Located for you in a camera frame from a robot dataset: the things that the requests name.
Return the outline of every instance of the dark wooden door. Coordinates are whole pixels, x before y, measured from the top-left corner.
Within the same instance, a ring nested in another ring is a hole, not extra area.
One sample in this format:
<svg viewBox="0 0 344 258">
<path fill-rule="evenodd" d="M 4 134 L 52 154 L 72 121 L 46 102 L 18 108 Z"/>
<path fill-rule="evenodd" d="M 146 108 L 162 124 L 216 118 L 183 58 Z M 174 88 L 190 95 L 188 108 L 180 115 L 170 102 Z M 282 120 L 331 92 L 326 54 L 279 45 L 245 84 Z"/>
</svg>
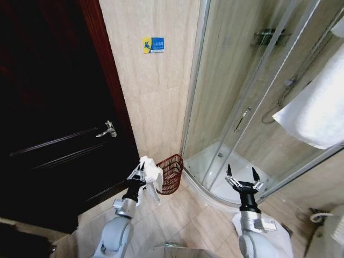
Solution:
<svg viewBox="0 0 344 258">
<path fill-rule="evenodd" d="M 138 161 L 99 3 L 0 2 L 0 217 L 72 232 Z"/>
</svg>

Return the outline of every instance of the door handle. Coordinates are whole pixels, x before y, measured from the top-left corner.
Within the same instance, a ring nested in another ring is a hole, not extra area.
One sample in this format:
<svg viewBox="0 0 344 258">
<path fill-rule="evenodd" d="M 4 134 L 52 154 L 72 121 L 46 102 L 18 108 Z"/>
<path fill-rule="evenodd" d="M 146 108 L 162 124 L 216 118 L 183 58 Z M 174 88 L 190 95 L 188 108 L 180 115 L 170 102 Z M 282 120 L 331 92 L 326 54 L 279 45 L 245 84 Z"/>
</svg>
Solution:
<svg viewBox="0 0 344 258">
<path fill-rule="evenodd" d="M 240 118 L 238 124 L 236 125 L 235 130 L 234 130 L 235 133 L 238 133 L 238 132 L 240 131 L 239 126 L 240 126 L 240 124 L 241 124 L 243 118 L 247 115 L 247 113 L 248 113 L 249 111 L 251 111 L 251 107 L 250 107 L 250 106 L 249 106 L 248 108 L 246 108 L 245 112 L 242 114 L 242 116 L 241 116 L 241 118 Z"/>
<path fill-rule="evenodd" d="M 116 133 L 114 127 L 113 127 L 112 122 L 110 122 L 110 121 L 108 120 L 108 121 L 106 121 L 105 124 L 106 124 L 106 126 L 107 126 L 107 130 L 104 131 L 104 132 L 102 132 L 102 133 L 100 133 L 100 134 L 97 134 L 96 137 L 102 137 L 102 136 L 106 135 L 107 133 L 110 133 L 110 134 L 111 134 L 111 137 L 116 137 L 116 136 L 117 136 L 117 133 Z"/>
</svg>

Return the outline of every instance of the red wire basket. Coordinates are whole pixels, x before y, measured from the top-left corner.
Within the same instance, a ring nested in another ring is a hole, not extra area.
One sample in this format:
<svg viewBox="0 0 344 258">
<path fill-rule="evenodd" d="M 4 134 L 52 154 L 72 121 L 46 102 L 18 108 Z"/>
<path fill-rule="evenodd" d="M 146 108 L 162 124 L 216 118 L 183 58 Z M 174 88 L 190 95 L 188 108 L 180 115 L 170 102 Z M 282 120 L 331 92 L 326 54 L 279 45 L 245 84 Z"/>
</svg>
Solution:
<svg viewBox="0 0 344 258">
<path fill-rule="evenodd" d="M 175 192 L 181 182 L 183 171 L 183 159 L 180 155 L 175 154 L 164 161 L 156 164 L 157 167 L 163 170 L 162 192 L 157 192 L 161 195 L 170 195 Z"/>
</svg>

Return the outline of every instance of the white cable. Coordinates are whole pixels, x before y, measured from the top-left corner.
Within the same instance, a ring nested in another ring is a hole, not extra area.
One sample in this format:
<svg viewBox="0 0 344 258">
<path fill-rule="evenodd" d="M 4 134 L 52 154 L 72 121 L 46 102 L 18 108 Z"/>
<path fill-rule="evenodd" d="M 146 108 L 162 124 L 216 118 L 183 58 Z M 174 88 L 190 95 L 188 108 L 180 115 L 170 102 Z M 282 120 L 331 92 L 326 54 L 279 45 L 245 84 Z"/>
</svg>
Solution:
<svg viewBox="0 0 344 258">
<path fill-rule="evenodd" d="M 310 220 L 313 223 L 319 223 L 319 222 L 321 222 L 323 217 L 331 217 L 331 216 L 333 216 L 332 213 L 316 213 L 316 214 L 313 214 L 312 216 L 310 216 Z"/>
</svg>

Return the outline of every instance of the blue sign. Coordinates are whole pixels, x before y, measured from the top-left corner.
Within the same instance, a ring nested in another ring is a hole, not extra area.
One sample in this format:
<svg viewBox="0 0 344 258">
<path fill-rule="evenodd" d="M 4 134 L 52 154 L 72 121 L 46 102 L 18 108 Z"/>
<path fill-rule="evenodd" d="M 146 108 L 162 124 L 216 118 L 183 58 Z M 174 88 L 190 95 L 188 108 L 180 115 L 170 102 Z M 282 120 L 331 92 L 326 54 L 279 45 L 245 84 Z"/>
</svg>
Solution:
<svg viewBox="0 0 344 258">
<path fill-rule="evenodd" d="M 144 53 L 164 52 L 163 38 L 143 38 L 142 44 L 144 46 Z"/>
</svg>

